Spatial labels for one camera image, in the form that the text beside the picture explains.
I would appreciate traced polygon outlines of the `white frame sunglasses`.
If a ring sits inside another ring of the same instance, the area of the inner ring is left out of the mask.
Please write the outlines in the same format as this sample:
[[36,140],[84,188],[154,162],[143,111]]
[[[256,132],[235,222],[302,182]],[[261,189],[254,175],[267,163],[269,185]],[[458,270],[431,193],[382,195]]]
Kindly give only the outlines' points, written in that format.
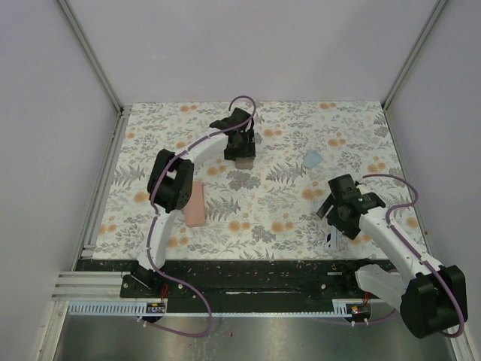
[[334,226],[331,227],[330,232],[326,235],[324,248],[328,253],[339,251],[338,230]]

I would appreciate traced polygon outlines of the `pink glasses case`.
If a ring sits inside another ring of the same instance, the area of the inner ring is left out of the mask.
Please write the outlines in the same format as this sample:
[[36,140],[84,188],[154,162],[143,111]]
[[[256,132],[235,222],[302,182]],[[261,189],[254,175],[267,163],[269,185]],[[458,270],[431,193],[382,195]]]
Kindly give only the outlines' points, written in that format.
[[200,181],[194,181],[192,184],[192,195],[183,209],[184,222],[187,227],[195,228],[204,226],[206,223],[206,214],[204,207],[204,189]]

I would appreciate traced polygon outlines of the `beige glasses case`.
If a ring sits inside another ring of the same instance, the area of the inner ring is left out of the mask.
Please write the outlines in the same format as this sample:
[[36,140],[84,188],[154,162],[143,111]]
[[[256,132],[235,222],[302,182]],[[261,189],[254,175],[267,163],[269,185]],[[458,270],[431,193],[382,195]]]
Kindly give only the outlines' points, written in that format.
[[236,169],[251,170],[253,168],[254,158],[237,158],[234,161]]

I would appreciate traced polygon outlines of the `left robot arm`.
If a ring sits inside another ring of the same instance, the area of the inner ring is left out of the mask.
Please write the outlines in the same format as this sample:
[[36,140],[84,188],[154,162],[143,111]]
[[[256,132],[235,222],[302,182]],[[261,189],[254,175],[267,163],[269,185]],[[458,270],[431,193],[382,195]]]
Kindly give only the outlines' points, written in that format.
[[211,132],[180,151],[158,152],[147,183],[154,216],[146,246],[131,270],[137,288],[145,296],[154,297],[162,291],[163,280],[156,271],[165,264],[174,221],[192,198],[195,168],[219,153],[231,161],[254,158],[253,118],[253,114],[235,108],[229,116],[212,122]]

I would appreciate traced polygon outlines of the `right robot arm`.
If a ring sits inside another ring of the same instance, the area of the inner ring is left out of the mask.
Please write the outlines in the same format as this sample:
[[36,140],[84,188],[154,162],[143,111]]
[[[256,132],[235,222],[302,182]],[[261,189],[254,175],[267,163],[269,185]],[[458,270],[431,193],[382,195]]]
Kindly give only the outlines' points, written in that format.
[[348,238],[363,233],[389,258],[395,272],[374,264],[345,275],[345,294],[368,292],[398,311],[417,338],[440,333],[457,338],[464,333],[467,314],[466,279],[456,265],[445,266],[423,251],[391,218],[391,209],[375,193],[353,190],[331,193],[317,215]]

